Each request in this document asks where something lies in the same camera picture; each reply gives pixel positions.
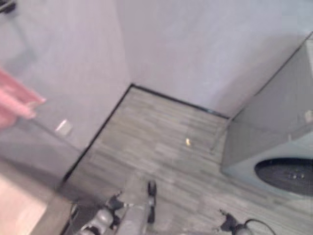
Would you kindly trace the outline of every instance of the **black cable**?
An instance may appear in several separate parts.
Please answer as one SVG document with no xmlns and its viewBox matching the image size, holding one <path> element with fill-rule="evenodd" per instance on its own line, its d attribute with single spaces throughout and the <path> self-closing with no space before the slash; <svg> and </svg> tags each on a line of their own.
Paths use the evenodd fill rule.
<svg viewBox="0 0 313 235">
<path fill-rule="evenodd" d="M 258 222 L 260 224 L 263 224 L 265 225 L 266 227 L 268 227 L 268 229 L 273 233 L 273 235 L 277 235 L 274 230 L 265 222 L 261 221 L 261 220 L 258 220 L 258 219 L 248 219 L 246 222 L 245 222 L 245 226 L 249 223 L 249 222 Z"/>
</svg>

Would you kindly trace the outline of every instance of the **wood-grain floor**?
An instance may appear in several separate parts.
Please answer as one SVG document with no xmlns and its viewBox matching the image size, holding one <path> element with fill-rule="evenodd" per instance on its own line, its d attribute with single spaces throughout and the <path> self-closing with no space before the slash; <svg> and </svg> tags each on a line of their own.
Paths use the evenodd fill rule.
<svg viewBox="0 0 313 235">
<path fill-rule="evenodd" d="M 267 197 L 220 173 L 225 137 L 214 153 L 209 146 L 224 122 L 132 88 L 63 190 L 77 200 L 85 199 L 78 191 L 104 200 L 122 189 L 122 199 L 140 203 L 146 198 L 146 182 L 155 179 L 159 231 L 211 232 L 223 222 L 221 208 L 243 222 L 261 219 L 277 234 L 313 234 L 311 199 Z M 262 226 L 251 226 L 256 235 L 270 234 Z"/>
</svg>

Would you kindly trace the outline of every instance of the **washing machine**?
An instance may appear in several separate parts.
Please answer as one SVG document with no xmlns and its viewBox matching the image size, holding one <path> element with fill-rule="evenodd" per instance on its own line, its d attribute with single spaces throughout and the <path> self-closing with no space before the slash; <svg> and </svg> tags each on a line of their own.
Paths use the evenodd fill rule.
<svg viewBox="0 0 313 235">
<path fill-rule="evenodd" d="M 313 196 L 313 40 L 230 124 L 221 171 L 265 193 Z"/>
</svg>

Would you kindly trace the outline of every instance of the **wall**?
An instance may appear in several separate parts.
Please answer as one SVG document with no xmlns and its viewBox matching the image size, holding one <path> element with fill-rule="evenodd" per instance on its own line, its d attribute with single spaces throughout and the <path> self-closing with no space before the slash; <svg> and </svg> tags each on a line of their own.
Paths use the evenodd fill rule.
<svg viewBox="0 0 313 235">
<path fill-rule="evenodd" d="M 131 82 L 123 48 L 112 0 L 18 1 L 15 13 L 1 14 L 0 66 L 47 102 L 32 124 L 0 132 L 0 155 L 64 174 Z M 73 130 L 60 139 L 54 130 L 64 119 Z"/>
<path fill-rule="evenodd" d="M 308 0 L 117 0 L 132 80 L 226 115 L 313 29 Z"/>
</svg>

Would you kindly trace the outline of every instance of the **pink cloth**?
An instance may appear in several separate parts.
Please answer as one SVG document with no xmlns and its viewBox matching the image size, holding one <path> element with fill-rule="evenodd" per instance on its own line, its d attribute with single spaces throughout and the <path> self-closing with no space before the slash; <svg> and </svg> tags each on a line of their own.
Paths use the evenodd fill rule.
<svg viewBox="0 0 313 235">
<path fill-rule="evenodd" d="M 43 102 L 44 98 L 0 69 L 0 129 L 13 125 L 18 116 L 26 119 L 35 117 L 33 108 Z"/>
</svg>

